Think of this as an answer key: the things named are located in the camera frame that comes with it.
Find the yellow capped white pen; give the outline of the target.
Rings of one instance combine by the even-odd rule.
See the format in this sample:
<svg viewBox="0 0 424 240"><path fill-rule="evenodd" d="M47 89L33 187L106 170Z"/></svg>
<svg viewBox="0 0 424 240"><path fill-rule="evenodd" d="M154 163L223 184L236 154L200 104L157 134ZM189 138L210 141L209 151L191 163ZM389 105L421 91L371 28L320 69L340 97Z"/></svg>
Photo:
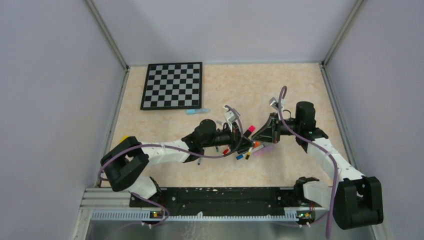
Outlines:
<svg viewBox="0 0 424 240"><path fill-rule="evenodd" d="M252 150L253 150L253 147L250 147L250 148L248 149L248 151L244 154L244 159L245 159L245 160L248 160L248 159L250 158L251 153L252 153Z"/></svg>

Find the black white checkerboard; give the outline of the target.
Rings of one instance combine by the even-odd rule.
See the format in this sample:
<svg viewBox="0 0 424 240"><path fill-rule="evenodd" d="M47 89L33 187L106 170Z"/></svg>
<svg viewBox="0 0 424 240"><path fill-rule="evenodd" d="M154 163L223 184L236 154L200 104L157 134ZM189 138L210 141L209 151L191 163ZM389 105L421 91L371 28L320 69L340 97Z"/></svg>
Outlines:
<svg viewBox="0 0 424 240"><path fill-rule="evenodd" d="M154 63L146 70L141 110L202 108L203 63Z"/></svg>

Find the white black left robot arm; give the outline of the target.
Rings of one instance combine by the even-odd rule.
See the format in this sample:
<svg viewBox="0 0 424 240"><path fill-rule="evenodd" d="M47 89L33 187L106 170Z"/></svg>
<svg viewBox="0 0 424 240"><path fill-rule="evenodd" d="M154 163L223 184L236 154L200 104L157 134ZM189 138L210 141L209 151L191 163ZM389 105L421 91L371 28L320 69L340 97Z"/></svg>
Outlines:
<svg viewBox="0 0 424 240"><path fill-rule="evenodd" d="M105 173L114 192L130 192L141 197L149 207L160 202L160 187L142 174L148 165L190 163L204 157L205 148L227 146L231 153L246 152L254 143L248 130L233 124L217 128L211 119L204 119L192 133L180 140L165 143L143 143L134 136L125 138L101 160L100 171Z"/></svg>

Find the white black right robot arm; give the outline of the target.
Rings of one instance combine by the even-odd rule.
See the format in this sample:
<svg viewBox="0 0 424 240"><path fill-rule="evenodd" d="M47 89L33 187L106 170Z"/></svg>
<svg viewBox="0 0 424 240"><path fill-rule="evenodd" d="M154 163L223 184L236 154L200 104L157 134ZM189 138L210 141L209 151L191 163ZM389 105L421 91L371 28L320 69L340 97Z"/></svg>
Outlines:
<svg viewBox="0 0 424 240"><path fill-rule="evenodd" d="M310 202L319 204L343 230L382 224L381 182L354 168L337 151L328 135L317 127L314 104L300 101L296 104L295 116L282 119L284 102L272 98L269 103L276 112L270 113L252 140L276 144L281 136L295 136L297 144L332 179L332 186L328 186L315 178L299 178L293 192L294 202L299 206L307 206Z"/></svg>

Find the light blue correction tape pen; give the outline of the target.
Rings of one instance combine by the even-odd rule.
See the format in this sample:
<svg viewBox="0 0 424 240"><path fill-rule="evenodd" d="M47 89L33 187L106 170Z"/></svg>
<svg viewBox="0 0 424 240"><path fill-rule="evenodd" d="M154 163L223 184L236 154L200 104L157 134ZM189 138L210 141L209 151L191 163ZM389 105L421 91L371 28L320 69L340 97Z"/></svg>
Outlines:
<svg viewBox="0 0 424 240"><path fill-rule="evenodd" d="M197 109L187 109L186 114L187 115L195 115L195 114L207 114L211 110L209 108L197 108Z"/></svg>

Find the pink capped black highlighter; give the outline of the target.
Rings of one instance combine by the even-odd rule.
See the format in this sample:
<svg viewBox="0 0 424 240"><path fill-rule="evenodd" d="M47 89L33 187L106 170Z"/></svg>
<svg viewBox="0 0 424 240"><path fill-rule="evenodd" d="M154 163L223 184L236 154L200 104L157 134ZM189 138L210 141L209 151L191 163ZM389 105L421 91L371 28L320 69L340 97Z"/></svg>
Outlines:
<svg viewBox="0 0 424 240"><path fill-rule="evenodd" d="M243 136L245 138L248 138L252 135L252 133L256 130L256 127L254 125L251 125L244 133Z"/></svg>

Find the blue capped white marker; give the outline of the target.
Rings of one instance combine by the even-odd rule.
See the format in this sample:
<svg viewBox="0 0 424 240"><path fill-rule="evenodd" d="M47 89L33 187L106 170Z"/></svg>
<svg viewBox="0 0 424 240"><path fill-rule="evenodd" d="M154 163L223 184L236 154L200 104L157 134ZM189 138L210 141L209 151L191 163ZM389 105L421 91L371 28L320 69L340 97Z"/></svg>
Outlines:
<svg viewBox="0 0 424 240"><path fill-rule="evenodd" d="M263 149L265 147L264 144L260 144L258 146L253 147L252 149L248 150L247 152L243 153L243 154L239 154L236 156L236 160L241 160L241 159L245 159L247 156L252 155L253 153L255 153L256 151L259 151L261 149Z"/></svg>

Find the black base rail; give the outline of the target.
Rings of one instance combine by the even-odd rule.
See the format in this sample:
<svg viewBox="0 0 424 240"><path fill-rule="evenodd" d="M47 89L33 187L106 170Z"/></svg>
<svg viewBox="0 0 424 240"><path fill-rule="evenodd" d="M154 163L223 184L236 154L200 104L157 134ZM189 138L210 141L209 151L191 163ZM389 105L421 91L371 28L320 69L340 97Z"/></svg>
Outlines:
<svg viewBox="0 0 424 240"><path fill-rule="evenodd" d="M150 199L171 216L282 216L289 207L310 208L292 187L168 187Z"/></svg>

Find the green yellow block stack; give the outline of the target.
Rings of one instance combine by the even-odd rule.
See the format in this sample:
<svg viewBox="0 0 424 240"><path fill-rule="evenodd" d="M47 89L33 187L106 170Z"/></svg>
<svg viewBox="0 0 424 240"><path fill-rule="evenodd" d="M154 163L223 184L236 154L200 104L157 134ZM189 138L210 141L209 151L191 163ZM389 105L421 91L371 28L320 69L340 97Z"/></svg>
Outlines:
<svg viewBox="0 0 424 240"><path fill-rule="evenodd" d="M127 138L129 138L129 136L128 135L125 135L120 141L119 141L119 143L122 143L123 141L125 141Z"/></svg>

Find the lilac highlighter pen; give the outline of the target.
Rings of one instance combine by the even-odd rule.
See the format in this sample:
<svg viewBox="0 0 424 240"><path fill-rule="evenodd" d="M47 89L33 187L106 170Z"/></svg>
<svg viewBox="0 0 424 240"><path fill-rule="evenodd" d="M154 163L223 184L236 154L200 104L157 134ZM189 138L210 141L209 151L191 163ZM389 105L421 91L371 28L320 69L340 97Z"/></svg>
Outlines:
<svg viewBox="0 0 424 240"><path fill-rule="evenodd" d="M252 156L258 157L260 155L263 155L265 153L268 153L274 149L274 145L262 145L262 147L254 148L252 151Z"/></svg>

